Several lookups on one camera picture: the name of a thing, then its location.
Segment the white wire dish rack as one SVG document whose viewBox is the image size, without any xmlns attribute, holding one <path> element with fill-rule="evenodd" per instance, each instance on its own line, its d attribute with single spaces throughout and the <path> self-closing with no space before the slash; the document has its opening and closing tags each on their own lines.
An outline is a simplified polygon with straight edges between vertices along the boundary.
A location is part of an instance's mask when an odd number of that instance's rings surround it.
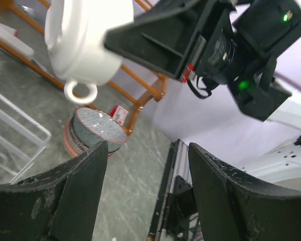
<svg viewBox="0 0 301 241">
<path fill-rule="evenodd" d="M 51 136 L 0 93 L 0 184 L 16 183 L 48 146 Z"/>
</svg>

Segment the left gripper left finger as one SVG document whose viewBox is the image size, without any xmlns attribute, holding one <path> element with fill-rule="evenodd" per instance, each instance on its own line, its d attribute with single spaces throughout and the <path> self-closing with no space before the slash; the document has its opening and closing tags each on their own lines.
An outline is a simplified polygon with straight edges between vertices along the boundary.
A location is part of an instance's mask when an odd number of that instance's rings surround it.
<svg viewBox="0 0 301 241">
<path fill-rule="evenodd" d="M 0 240 L 92 240 L 107 160 L 102 141 L 48 171 L 0 185 Z"/>
</svg>

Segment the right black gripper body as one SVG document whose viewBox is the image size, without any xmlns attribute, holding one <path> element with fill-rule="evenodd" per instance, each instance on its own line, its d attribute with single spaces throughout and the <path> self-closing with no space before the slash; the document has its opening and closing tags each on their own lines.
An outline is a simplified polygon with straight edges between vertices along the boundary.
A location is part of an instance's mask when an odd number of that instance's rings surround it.
<svg viewBox="0 0 301 241">
<path fill-rule="evenodd" d="M 238 59 L 230 13 L 247 1 L 182 1 L 180 15 L 184 29 L 180 39 L 183 55 L 180 81 L 195 76 L 227 84 L 242 71 Z"/>
</svg>

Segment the grey blue bowl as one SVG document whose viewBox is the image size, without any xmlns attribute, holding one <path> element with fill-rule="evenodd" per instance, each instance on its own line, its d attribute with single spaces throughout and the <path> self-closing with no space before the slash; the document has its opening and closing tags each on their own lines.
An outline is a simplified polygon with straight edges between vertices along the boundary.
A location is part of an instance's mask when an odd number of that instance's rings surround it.
<svg viewBox="0 0 301 241">
<path fill-rule="evenodd" d="M 75 110 L 71 126 L 76 137 L 87 147 L 107 141 L 109 154 L 118 151 L 128 139 L 122 126 L 108 114 L 88 107 Z"/>
</svg>

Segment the red orange patterned bowl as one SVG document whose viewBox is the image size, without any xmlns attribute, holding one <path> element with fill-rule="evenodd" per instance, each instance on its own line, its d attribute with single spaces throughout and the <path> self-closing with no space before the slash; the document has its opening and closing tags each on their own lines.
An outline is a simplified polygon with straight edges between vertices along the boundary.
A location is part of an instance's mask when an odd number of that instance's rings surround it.
<svg viewBox="0 0 301 241">
<path fill-rule="evenodd" d="M 78 123 L 75 120 L 75 118 L 71 118 L 71 119 L 73 119 L 73 126 L 74 126 L 75 134 L 80 139 L 80 141 L 83 144 L 85 144 L 88 148 L 94 146 L 95 144 L 97 144 L 100 141 L 105 140 L 101 136 L 96 135 L 96 134 L 92 133 L 91 131 L 89 131 L 87 128 L 83 127 L 81 123 Z M 76 157 L 79 154 L 81 154 L 83 151 L 78 153 L 77 152 L 78 150 L 74 146 L 72 146 L 73 143 L 70 140 L 70 136 L 69 136 L 69 132 L 68 132 L 68 124 L 69 124 L 68 122 L 64 129 L 64 135 L 63 135 L 64 146 L 65 146 L 67 153 L 71 157 Z"/>
</svg>

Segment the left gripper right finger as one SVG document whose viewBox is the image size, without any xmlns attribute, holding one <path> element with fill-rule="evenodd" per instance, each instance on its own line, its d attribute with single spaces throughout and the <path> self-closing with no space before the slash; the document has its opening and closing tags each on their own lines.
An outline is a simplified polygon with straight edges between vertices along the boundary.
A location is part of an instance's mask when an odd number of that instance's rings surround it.
<svg viewBox="0 0 301 241">
<path fill-rule="evenodd" d="M 190 143 L 204 240 L 301 240 L 301 191 L 271 184 Z"/>
</svg>

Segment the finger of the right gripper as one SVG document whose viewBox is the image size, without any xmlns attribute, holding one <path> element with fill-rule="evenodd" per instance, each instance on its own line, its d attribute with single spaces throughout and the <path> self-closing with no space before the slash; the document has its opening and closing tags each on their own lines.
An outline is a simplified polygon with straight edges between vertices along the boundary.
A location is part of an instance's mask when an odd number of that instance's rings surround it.
<svg viewBox="0 0 301 241">
<path fill-rule="evenodd" d="M 159 1 L 149 11 L 135 17 L 134 24 L 154 24 L 171 19 L 203 23 L 203 1 Z"/>
<path fill-rule="evenodd" d="M 106 49 L 149 70 L 181 80 L 193 42 L 198 15 L 177 15 L 110 30 Z"/>
</svg>

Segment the white handled bowl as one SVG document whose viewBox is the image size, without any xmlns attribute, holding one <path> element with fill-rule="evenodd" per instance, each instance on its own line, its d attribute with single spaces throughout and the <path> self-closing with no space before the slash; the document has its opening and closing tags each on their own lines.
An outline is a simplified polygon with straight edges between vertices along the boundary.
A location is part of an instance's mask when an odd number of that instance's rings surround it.
<svg viewBox="0 0 301 241">
<path fill-rule="evenodd" d="M 123 58 L 104 47 L 106 32 L 134 20 L 131 0 L 51 1 L 44 38 L 51 66 L 65 81 L 65 97 L 77 105 L 91 104 L 98 86 L 119 70 Z"/>
</svg>

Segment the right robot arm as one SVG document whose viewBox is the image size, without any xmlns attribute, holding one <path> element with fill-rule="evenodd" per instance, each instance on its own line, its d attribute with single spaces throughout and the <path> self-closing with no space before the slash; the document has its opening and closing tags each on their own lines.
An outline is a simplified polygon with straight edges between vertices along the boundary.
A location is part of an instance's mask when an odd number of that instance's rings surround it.
<svg viewBox="0 0 301 241">
<path fill-rule="evenodd" d="M 144 112 L 163 134 L 197 143 L 270 183 L 301 178 L 301 92 L 279 81 L 277 58 L 301 37 L 296 1 L 159 1 L 104 45 L 169 78 Z"/>
</svg>

